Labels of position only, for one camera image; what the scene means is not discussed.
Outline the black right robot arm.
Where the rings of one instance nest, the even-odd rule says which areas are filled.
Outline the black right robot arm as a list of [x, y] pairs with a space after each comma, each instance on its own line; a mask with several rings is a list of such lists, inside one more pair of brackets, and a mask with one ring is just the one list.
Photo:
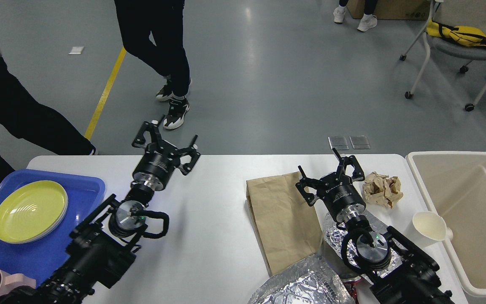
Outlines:
[[362, 181], [356, 157], [334, 154], [336, 171], [313, 179], [298, 167], [296, 188], [309, 206], [322, 200], [336, 227], [345, 231], [339, 256], [343, 264], [371, 282], [370, 290], [380, 304], [451, 304], [450, 290], [440, 290], [437, 262], [397, 229], [372, 228], [364, 211], [366, 203], [353, 185]]

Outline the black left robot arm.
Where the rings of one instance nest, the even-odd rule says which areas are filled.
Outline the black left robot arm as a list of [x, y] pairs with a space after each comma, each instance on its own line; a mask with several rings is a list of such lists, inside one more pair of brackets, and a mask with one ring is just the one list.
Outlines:
[[164, 140], [159, 122], [145, 121], [132, 146], [144, 150], [122, 201], [112, 194], [70, 233], [69, 258], [39, 287], [20, 285], [0, 296], [0, 304], [81, 304], [96, 283], [111, 288], [136, 259], [138, 241], [167, 234], [169, 216], [148, 210], [155, 192], [165, 189], [175, 169], [187, 175], [200, 153], [194, 136], [178, 148]]

